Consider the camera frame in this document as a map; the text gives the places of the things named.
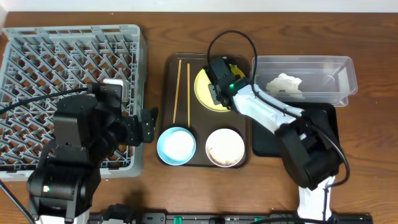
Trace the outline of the white bowl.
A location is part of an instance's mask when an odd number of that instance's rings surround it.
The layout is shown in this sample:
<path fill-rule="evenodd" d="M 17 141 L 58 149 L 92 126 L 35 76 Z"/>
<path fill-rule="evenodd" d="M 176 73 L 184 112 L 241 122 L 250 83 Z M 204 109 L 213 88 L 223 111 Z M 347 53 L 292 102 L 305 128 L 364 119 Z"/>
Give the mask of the white bowl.
<path fill-rule="evenodd" d="M 205 152 L 214 165 L 232 167 L 237 165 L 244 157 L 244 140 L 232 129 L 217 129 L 208 136 Z"/>

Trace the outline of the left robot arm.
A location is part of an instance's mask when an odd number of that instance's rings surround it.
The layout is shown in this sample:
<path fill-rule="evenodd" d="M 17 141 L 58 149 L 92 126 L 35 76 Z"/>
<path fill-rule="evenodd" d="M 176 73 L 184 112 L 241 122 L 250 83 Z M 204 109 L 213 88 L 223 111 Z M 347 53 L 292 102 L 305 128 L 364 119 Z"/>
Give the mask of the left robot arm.
<path fill-rule="evenodd" d="M 57 103 L 55 138 L 45 145 L 27 181 L 29 213 L 35 221 L 50 216 L 73 223 L 92 206 L 102 162 L 120 145 L 140 146 L 154 140 L 159 110 L 123 116 L 122 99 L 121 85 L 89 83 L 85 94 Z"/>

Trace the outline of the white tissue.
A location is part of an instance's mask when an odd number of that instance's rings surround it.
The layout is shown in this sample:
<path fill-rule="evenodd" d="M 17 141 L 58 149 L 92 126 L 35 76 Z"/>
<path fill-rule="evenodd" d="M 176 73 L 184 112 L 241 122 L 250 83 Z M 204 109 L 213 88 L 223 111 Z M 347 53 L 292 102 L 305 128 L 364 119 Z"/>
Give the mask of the white tissue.
<path fill-rule="evenodd" d="M 266 85 L 266 90 L 272 93 L 284 91 L 291 94 L 301 94 L 302 92 L 299 90 L 301 83 L 301 79 L 281 73 Z"/>

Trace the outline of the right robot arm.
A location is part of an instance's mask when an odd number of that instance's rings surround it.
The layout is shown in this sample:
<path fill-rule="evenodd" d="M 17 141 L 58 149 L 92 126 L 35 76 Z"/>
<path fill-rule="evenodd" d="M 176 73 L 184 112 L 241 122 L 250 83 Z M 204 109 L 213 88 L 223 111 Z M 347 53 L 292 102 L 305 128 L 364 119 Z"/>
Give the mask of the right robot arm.
<path fill-rule="evenodd" d="M 213 100 L 268 129 L 278 141 L 284 167 L 299 186 L 302 223 L 330 223 L 330 193 L 348 181 L 348 161 L 322 110 L 287 105 L 235 75 L 225 57 L 203 67 Z"/>

